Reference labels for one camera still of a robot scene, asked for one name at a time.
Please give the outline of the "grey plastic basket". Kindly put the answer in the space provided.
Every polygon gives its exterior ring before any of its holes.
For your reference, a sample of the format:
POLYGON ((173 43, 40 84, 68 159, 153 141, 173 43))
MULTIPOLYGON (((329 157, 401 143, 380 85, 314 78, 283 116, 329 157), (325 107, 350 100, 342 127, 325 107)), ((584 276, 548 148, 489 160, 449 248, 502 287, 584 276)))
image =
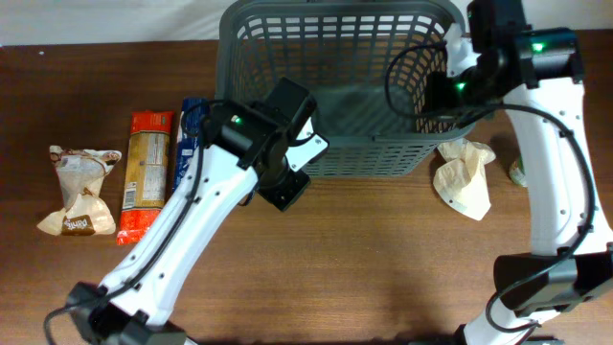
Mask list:
POLYGON ((219 22, 216 95, 261 100, 294 81, 316 100, 312 126, 329 141, 307 174, 406 175, 465 136, 420 117, 428 76, 446 68, 432 45, 464 28, 448 0, 237 1, 219 22))

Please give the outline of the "blue carton box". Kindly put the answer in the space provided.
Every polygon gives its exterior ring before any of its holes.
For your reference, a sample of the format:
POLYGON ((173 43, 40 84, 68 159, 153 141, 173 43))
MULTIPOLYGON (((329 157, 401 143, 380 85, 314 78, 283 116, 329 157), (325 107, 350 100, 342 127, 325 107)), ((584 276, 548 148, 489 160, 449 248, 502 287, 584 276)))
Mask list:
POLYGON ((175 191, 186 175, 194 153, 197 150, 197 138, 189 136, 186 131, 196 133, 201 117, 209 113, 209 106, 200 106, 206 103, 204 98, 185 98, 181 106, 179 126, 176 134, 176 158, 172 181, 172 190, 175 191))

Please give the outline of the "orange pasta packet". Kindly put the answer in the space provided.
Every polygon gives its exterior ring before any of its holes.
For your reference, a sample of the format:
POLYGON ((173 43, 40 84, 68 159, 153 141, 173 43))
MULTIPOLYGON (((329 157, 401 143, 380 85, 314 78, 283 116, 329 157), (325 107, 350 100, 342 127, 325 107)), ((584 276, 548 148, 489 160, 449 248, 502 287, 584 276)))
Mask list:
POLYGON ((165 205, 172 118, 171 111, 132 114, 118 245, 138 242, 165 205))

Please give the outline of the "clear bread bag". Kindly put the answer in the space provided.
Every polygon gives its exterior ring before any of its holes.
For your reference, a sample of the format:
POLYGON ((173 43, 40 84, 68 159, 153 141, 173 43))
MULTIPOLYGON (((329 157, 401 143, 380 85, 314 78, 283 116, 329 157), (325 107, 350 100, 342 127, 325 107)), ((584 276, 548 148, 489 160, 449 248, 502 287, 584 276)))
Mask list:
POLYGON ((50 146, 63 207, 36 227, 53 236, 110 235, 116 222, 100 193, 104 179, 122 159, 118 150, 67 149, 50 146))

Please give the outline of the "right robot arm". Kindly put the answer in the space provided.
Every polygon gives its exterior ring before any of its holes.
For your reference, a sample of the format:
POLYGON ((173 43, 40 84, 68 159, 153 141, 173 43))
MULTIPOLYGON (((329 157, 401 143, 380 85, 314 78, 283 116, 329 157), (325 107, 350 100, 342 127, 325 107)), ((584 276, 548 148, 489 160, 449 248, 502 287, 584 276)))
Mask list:
POLYGON ((576 34, 534 29, 518 1, 473 1, 466 16, 467 30, 437 44, 447 70, 429 77, 420 115, 466 127, 506 112, 527 177, 532 244, 496 259, 493 295, 454 342, 520 344, 612 289, 612 230, 590 163, 576 34))

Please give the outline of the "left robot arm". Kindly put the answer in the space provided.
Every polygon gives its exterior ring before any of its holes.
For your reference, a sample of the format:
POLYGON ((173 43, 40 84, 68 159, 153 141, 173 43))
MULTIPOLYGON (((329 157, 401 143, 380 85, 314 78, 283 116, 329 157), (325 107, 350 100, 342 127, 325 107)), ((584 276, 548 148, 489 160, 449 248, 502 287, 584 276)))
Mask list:
POLYGON ((216 230, 253 195, 286 211, 310 183, 304 165, 328 148, 309 126, 315 98, 287 78, 261 102, 210 106, 187 174, 145 236, 98 285, 69 293, 64 311, 86 343, 191 343, 170 316, 216 230))

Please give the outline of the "crumpled beige paper bag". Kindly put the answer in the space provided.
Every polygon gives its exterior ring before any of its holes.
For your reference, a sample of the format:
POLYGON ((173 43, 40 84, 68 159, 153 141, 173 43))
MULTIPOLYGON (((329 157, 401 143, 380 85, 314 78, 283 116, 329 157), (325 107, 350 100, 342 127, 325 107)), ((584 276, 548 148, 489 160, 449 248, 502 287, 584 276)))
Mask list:
POLYGON ((491 204, 485 165, 495 160, 490 146, 460 138, 444 142, 438 151, 445 163, 433 179, 441 199, 460 214, 482 220, 491 204))

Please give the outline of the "green lid jar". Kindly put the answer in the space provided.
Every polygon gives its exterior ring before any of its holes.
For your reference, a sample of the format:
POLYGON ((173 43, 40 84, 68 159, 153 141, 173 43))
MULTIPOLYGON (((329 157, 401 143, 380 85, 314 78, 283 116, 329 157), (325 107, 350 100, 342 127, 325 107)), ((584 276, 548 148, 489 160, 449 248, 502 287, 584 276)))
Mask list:
POLYGON ((521 156, 518 156, 511 163, 509 168, 509 178, 515 185, 527 187, 526 175, 521 156))

